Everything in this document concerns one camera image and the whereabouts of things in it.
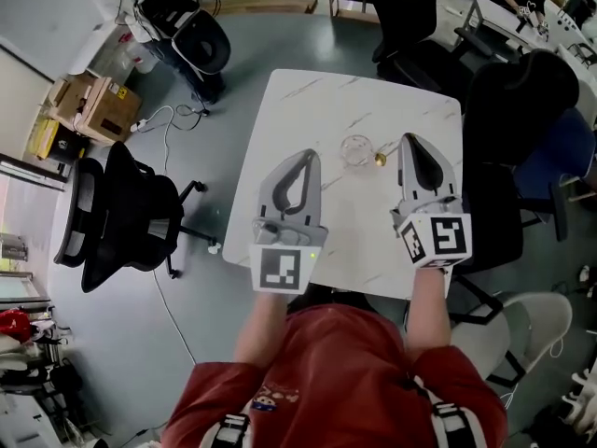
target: red shirt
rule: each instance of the red shirt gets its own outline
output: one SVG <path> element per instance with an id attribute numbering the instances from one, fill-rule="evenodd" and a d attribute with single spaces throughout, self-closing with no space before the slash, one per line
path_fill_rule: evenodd
<path id="1" fill-rule="evenodd" d="M 346 305 L 288 317 L 284 348 L 267 371 L 240 363 L 193 370 L 162 435 L 164 448 L 198 448 L 205 432 L 253 400 L 253 446 L 435 447 L 431 403 L 412 382 L 479 419 L 488 448 L 507 436 L 500 399 L 455 347 L 405 357 L 396 327 Z"/>

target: cartoon print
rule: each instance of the cartoon print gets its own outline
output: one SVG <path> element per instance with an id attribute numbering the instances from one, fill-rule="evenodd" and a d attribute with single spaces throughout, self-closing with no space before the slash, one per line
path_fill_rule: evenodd
<path id="1" fill-rule="evenodd" d="M 273 412 L 280 403 L 296 403 L 299 400 L 299 391 L 284 388 L 278 385 L 263 385 L 251 403 L 251 408 L 261 412 Z"/>
<path id="2" fill-rule="evenodd" d="M 277 405 L 270 397 L 257 396 L 253 399 L 251 408 L 260 412 L 273 412 L 277 408 Z"/>

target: marble table top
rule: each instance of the marble table top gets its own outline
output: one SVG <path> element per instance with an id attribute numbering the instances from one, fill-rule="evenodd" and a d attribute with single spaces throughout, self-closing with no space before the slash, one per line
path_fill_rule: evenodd
<path id="1" fill-rule="evenodd" d="M 321 159 L 321 224 L 329 229 L 311 281 L 408 299 L 414 269 L 389 214 L 402 199 L 396 149 L 404 133 L 416 133 L 442 151 L 462 184 L 462 119 L 456 100 L 377 79 L 272 72 L 236 189 L 224 259 L 249 267 L 259 185 L 284 159 L 311 147 Z M 364 135 L 387 156 L 384 167 L 346 167 L 340 145 L 354 134 Z"/>

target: red bag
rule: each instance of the red bag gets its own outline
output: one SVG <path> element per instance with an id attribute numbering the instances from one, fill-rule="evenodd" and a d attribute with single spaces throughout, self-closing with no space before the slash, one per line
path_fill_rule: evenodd
<path id="1" fill-rule="evenodd" d="M 31 339 L 29 317 L 20 310 L 5 310 L 0 314 L 0 332 L 21 343 Z"/>

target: small gold object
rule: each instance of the small gold object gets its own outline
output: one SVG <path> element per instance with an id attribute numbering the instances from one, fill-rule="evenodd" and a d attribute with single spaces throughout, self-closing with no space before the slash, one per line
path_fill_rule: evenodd
<path id="1" fill-rule="evenodd" d="M 386 161 L 387 161 L 387 158 L 385 157 L 385 154 L 383 154 L 383 153 L 376 153 L 375 154 L 375 163 L 379 167 L 385 166 Z"/>

